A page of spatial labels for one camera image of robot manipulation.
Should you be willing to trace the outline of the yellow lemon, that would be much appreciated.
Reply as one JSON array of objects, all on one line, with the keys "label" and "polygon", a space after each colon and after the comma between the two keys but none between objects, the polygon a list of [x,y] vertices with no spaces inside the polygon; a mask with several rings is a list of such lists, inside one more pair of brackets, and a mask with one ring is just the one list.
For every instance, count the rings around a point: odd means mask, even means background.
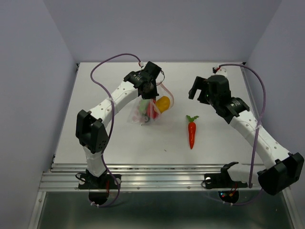
[{"label": "yellow lemon", "polygon": [[159,110],[160,113],[163,113],[164,111],[168,110],[171,105],[171,101],[169,97],[162,96],[160,99],[156,101],[156,107]]}]

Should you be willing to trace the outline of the red bell pepper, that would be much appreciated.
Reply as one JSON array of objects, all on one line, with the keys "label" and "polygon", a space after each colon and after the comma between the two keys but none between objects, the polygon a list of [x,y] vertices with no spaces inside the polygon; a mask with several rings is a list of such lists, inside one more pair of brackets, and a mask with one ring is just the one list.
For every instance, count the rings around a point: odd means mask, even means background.
[{"label": "red bell pepper", "polygon": [[150,118],[157,119],[160,116],[160,112],[156,107],[156,101],[151,100],[147,106],[146,115]]}]

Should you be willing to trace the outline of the clear pink-dotted zip bag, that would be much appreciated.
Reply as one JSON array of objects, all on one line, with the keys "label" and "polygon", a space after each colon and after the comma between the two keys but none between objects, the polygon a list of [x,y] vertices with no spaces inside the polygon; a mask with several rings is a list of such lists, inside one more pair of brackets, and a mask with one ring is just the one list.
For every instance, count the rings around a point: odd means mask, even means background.
[{"label": "clear pink-dotted zip bag", "polygon": [[162,82],[157,84],[157,91],[159,95],[156,98],[135,99],[128,117],[129,123],[150,125],[161,119],[162,113],[173,107],[174,96]]}]

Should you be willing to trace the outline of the dark green cucumber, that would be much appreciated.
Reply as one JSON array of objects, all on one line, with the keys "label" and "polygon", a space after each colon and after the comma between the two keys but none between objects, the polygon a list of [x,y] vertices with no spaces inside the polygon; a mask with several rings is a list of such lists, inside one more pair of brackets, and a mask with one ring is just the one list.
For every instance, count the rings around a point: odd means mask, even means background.
[{"label": "dark green cucumber", "polygon": [[150,117],[148,117],[148,116],[145,116],[145,117],[143,118],[142,125],[152,125],[152,124],[154,124],[155,122],[156,122],[156,119],[150,118]]}]

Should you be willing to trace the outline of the orange carrot with leaves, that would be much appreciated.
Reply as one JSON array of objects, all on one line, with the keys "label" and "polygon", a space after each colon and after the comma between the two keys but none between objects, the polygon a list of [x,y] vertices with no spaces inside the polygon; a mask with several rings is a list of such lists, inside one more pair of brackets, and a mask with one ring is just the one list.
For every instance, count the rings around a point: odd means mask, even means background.
[{"label": "orange carrot with leaves", "polygon": [[189,116],[186,115],[186,119],[188,121],[188,137],[189,137],[189,146],[190,149],[193,149],[195,143],[195,134],[196,134],[196,123],[195,120],[198,119],[199,116]]}]

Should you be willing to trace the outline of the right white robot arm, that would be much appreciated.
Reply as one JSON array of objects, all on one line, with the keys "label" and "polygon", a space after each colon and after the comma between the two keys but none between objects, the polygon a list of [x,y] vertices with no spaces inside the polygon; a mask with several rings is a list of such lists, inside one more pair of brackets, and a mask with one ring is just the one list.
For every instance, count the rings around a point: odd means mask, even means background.
[{"label": "right white robot arm", "polygon": [[198,101],[211,105],[250,144],[263,163],[257,167],[239,162],[226,164],[220,172],[204,176],[204,188],[253,184],[274,196],[299,180],[305,161],[303,156],[281,146],[256,120],[249,106],[242,99],[231,96],[225,76],[212,75],[207,79],[197,76],[189,91],[189,99],[193,99],[198,90]]}]

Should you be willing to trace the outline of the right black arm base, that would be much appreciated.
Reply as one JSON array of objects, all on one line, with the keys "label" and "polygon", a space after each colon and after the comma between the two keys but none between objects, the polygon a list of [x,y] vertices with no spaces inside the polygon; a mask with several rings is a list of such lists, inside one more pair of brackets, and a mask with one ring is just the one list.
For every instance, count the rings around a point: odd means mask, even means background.
[{"label": "right black arm base", "polygon": [[242,205],[238,204],[239,191],[238,188],[247,188],[247,182],[233,181],[229,175],[228,170],[236,165],[240,165],[238,162],[231,162],[225,164],[219,173],[208,173],[204,175],[204,179],[201,182],[201,186],[205,189],[220,188],[218,196],[225,204],[230,205]]}]

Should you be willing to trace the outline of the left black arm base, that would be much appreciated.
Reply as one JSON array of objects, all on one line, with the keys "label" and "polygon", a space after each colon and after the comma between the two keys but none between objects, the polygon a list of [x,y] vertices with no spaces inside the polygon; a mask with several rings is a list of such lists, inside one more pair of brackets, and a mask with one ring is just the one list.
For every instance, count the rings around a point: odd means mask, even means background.
[{"label": "left black arm base", "polygon": [[88,191],[88,199],[92,206],[98,208],[110,207],[117,200],[121,188],[121,174],[114,178],[105,171],[100,177],[93,176],[87,169],[75,175],[78,189]]}]

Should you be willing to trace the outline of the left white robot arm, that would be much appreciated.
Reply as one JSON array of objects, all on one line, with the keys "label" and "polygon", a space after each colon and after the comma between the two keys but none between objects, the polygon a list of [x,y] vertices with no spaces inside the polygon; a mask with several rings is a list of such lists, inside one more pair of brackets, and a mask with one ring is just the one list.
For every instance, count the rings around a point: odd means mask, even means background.
[{"label": "left white robot arm", "polygon": [[156,79],[161,71],[158,65],[147,62],[143,69],[128,73],[113,93],[106,92],[108,97],[99,105],[78,112],[75,135],[85,151],[89,181],[94,187],[101,188],[106,183],[102,155],[111,136],[106,127],[114,125],[115,115],[137,97],[154,99],[159,95]]}]

